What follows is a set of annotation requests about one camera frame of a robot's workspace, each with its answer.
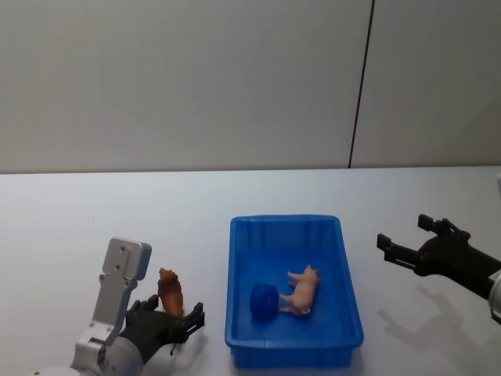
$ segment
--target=blue toy object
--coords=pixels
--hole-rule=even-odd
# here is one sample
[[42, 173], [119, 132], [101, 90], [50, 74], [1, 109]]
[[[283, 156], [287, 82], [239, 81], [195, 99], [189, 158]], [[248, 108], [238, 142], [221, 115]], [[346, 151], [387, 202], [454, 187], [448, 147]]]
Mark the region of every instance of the blue toy object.
[[250, 313], [258, 320], [269, 320], [279, 310], [279, 292], [271, 284], [255, 284], [250, 292]]

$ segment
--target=brown toy animal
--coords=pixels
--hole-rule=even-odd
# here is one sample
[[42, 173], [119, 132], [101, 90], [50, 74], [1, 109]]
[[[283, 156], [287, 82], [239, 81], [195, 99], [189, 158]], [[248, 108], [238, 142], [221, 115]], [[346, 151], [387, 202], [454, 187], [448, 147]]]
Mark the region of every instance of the brown toy animal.
[[160, 269], [158, 280], [158, 296], [162, 306], [169, 315], [182, 318], [182, 292], [178, 275], [172, 270]]

